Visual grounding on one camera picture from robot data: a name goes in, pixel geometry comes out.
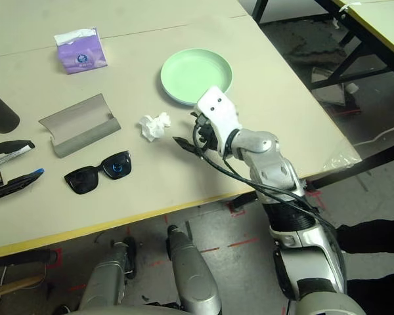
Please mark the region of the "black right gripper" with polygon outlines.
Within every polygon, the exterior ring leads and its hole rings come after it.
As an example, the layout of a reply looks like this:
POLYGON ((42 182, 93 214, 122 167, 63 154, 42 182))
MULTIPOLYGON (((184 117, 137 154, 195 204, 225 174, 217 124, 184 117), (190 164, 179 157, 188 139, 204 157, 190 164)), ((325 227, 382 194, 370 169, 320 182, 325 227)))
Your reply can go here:
POLYGON ((215 131, 209 122, 209 120, 200 114, 196 117, 196 127, 197 127, 197 138, 202 144, 200 148, 196 145, 191 144, 187 139, 174 136, 173 140, 185 151, 192 154, 200 154, 202 151, 206 152, 208 150, 217 151, 218 141, 215 135, 215 131))

